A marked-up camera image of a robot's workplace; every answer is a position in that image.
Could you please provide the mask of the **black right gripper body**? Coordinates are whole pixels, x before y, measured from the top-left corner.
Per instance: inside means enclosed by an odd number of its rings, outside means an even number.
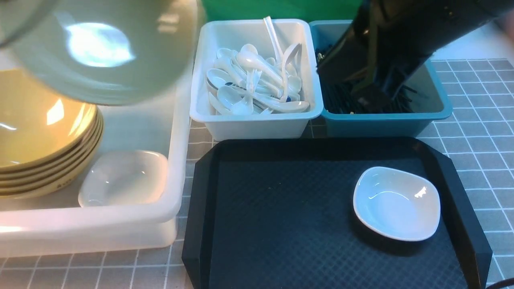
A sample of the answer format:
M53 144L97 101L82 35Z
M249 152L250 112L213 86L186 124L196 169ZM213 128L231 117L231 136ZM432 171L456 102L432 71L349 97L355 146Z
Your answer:
M512 0L364 0L317 66L328 83L358 80L352 98L387 106L435 51L513 9Z

